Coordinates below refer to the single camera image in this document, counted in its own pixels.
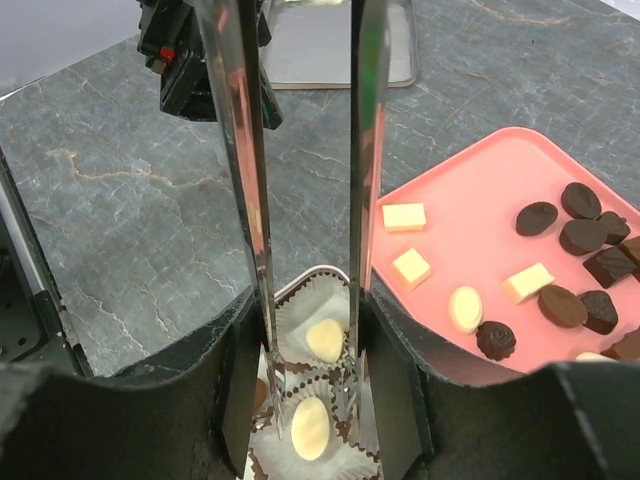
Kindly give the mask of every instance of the dark chocolate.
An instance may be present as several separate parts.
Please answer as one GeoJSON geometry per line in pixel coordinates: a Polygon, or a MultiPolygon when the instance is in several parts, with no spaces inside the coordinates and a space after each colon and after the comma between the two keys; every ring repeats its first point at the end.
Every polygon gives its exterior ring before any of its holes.
{"type": "Polygon", "coordinates": [[[636,269],[635,264],[619,247],[601,250],[582,262],[582,265],[602,288],[611,287],[636,269]]]}
{"type": "Polygon", "coordinates": [[[622,340],[602,352],[602,355],[615,360],[639,360],[640,329],[627,333],[622,340]]]}
{"type": "Polygon", "coordinates": [[[627,219],[622,218],[616,212],[604,212],[598,217],[598,222],[607,229],[608,245],[618,245],[629,236],[631,229],[627,225],[627,219]]]}
{"type": "Polygon", "coordinates": [[[640,268],[640,236],[623,242],[619,248],[636,267],[640,268]]]}
{"type": "Polygon", "coordinates": [[[558,209],[549,202],[527,205],[516,217],[516,232],[523,237],[535,237],[553,225],[558,218],[558,209]]]}
{"type": "Polygon", "coordinates": [[[583,183],[573,182],[566,186],[560,196],[562,208],[573,218],[594,220],[602,213],[598,196],[583,183]]]}
{"type": "Polygon", "coordinates": [[[509,358],[516,349],[516,336],[500,322],[482,322],[476,331],[478,348],[487,358],[499,362],[509,358]]]}
{"type": "Polygon", "coordinates": [[[569,220],[560,233],[560,245],[575,256],[599,250],[606,239],[607,228],[595,220],[569,220]]]}
{"type": "Polygon", "coordinates": [[[540,289],[538,306],[547,320],[562,328],[584,325],[589,317],[587,307],[580,299],[558,285],[547,285],[540,289]]]}
{"type": "Polygon", "coordinates": [[[600,335],[609,335],[618,325],[618,312],[607,292],[592,290],[579,296],[589,316],[584,324],[600,335]]]}
{"type": "Polygon", "coordinates": [[[253,413],[257,412],[267,399],[267,384],[259,378],[256,380],[256,395],[253,397],[253,413]]]}

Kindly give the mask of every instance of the marble countertop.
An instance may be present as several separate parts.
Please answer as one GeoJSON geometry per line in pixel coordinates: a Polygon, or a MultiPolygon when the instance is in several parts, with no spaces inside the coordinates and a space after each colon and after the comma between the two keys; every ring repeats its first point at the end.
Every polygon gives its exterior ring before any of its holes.
{"type": "MultiPolygon", "coordinates": [[[[416,0],[420,76],[389,92],[382,191],[511,125],[640,206],[640,24],[597,0],[416,0]]],[[[0,145],[89,360],[110,374],[209,320],[248,275],[218,125],[158,111],[134,40],[0,104],[0,145]]],[[[346,91],[279,92],[278,287],[348,265],[346,91]]]]}

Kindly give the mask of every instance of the paper cupcake liner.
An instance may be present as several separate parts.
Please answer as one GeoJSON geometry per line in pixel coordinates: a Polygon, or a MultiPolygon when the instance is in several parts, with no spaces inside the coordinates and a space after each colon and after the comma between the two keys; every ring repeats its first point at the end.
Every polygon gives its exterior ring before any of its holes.
{"type": "Polygon", "coordinates": [[[284,436],[278,439],[274,422],[253,432],[249,442],[255,462],[266,478],[280,480],[295,478],[296,480],[362,480],[375,476],[378,465],[373,459],[358,449],[344,443],[335,427],[335,420],[330,414],[332,423],[331,437],[325,452],[320,458],[309,462],[296,453],[291,442],[291,422],[298,404],[309,397],[317,397],[325,404],[327,412],[332,409],[331,385],[328,378],[305,382],[300,388],[294,387],[287,393],[284,404],[284,436]]]}
{"type": "MultiPolygon", "coordinates": [[[[308,380],[318,380],[325,375],[329,375],[330,371],[324,368],[312,368],[304,369],[302,371],[291,370],[291,365],[285,364],[285,388],[287,390],[293,389],[293,387],[299,387],[300,383],[305,383],[308,380]]],[[[260,347],[260,359],[258,361],[258,374],[257,378],[262,380],[267,389],[269,389],[269,377],[267,375],[267,357],[264,347],[260,347]]],[[[254,417],[264,416],[267,409],[272,405],[271,396],[267,394],[264,402],[254,411],[254,417]]]]}
{"type": "Polygon", "coordinates": [[[278,345],[282,358],[288,363],[308,368],[331,369],[343,363],[346,340],[342,355],[334,364],[317,358],[307,345],[309,328],[327,318],[340,324],[346,338],[349,330],[349,290],[340,278],[319,274],[276,310],[278,345]]]}
{"type": "Polygon", "coordinates": [[[249,451],[247,453],[247,463],[244,466],[244,476],[242,477],[242,480],[254,480],[256,478],[254,468],[255,467],[253,458],[251,458],[251,451],[249,451]]]}
{"type": "MultiPolygon", "coordinates": [[[[350,375],[348,370],[343,370],[342,373],[343,376],[346,374],[346,379],[342,378],[337,382],[334,380],[335,397],[333,414],[338,422],[338,429],[341,435],[346,439],[347,432],[349,431],[350,412],[348,409],[349,399],[344,391],[349,387],[355,388],[356,382],[355,375],[350,375]]],[[[378,429],[373,410],[373,394],[371,392],[371,382],[369,381],[369,378],[366,378],[362,382],[362,389],[360,392],[360,435],[355,446],[361,451],[376,458],[380,453],[378,429]]]]}
{"type": "Polygon", "coordinates": [[[373,394],[369,379],[362,383],[360,395],[360,439],[356,445],[377,457],[380,454],[380,444],[378,443],[378,427],[373,411],[373,394]]]}

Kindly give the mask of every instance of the pink tray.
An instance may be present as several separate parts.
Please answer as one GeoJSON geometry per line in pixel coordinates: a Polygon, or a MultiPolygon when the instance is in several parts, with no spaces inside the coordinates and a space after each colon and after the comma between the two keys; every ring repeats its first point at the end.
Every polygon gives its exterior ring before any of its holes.
{"type": "Polygon", "coordinates": [[[542,316],[536,299],[514,305],[500,287],[511,275],[542,262],[557,285],[576,294],[602,289],[582,266],[587,257],[569,255],[558,242],[562,226],[570,219],[560,206],[560,194],[572,181],[589,185],[603,210],[627,219],[632,232],[628,238],[640,233],[640,214],[635,208],[545,136],[512,127],[489,135],[381,198],[373,266],[418,323],[483,359],[475,336],[459,333],[449,320],[449,298],[462,285],[480,293],[485,320],[506,323],[515,333],[516,351],[500,362],[505,367],[529,372],[550,361],[573,360],[581,352],[600,352],[640,326],[640,282],[633,277],[607,290],[620,318],[607,336],[582,327],[556,327],[542,316]],[[558,220],[538,237],[521,237],[515,232],[515,217],[536,201],[556,205],[558,220]],[[398,203],[424,204],[426,228],[386,233],[381,205],[398,203]],[[391,263],[412,247],[429,262],[433,273],[408,291],[391,263]]]}

